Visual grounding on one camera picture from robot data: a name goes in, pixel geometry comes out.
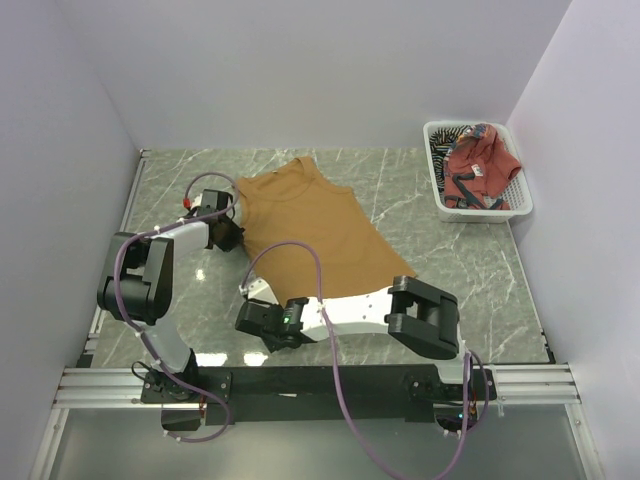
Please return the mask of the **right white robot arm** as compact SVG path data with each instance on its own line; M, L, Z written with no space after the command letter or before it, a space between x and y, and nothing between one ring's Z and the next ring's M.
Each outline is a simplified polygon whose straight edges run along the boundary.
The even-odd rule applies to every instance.
M271 353L339 336L385 334L426 361L406 376L410 393L440 404L458 403L467 392L470 401L497 398L493 373L462 340L456 297L416 278L397 276L368 293L294 297L283 305L261 278L241 292L235 329L260 338Z

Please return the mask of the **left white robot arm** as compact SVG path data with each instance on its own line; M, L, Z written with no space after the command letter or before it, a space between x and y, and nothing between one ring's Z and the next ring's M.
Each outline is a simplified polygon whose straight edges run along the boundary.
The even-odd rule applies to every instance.
M193 399L200 388L195 353L169 316L174 270L200 250L228 252L240 245L244 229L234 222L237 200L206 189L200 202L175 223L150 232L112 237L97 288L100 309L134 331L152 359L153 370L169 372L164 389L176 401Z

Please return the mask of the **tan ribbed tank top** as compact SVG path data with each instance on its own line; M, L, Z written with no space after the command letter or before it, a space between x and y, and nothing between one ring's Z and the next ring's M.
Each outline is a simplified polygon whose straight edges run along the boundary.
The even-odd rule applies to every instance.
M365 214L354 191L329 182L310 157L237 181L244 248L280 304L388 287L414 270Z

